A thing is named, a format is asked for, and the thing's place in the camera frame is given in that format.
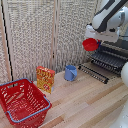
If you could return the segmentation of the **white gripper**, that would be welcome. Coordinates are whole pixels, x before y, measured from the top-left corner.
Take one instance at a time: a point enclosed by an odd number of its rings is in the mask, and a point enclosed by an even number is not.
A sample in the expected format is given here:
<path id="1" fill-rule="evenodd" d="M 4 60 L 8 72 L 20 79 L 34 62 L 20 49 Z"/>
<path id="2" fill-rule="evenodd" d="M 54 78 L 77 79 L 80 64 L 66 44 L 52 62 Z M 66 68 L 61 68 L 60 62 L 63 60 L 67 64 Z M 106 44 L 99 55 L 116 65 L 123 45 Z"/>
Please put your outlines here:
<path id="1" fill-rule="evenodd" d="M 101 41 L 108 41 L 108 42 L 115 43 L 118 40 L 117 32 L 105 31 L 105 32 L 99 33 L 97 31 L 95 31 L 91 25 L 86 26 L 85 36 L 87 38 L 98 39 L 97 40 L 98 46 L 101 45 Z"/>

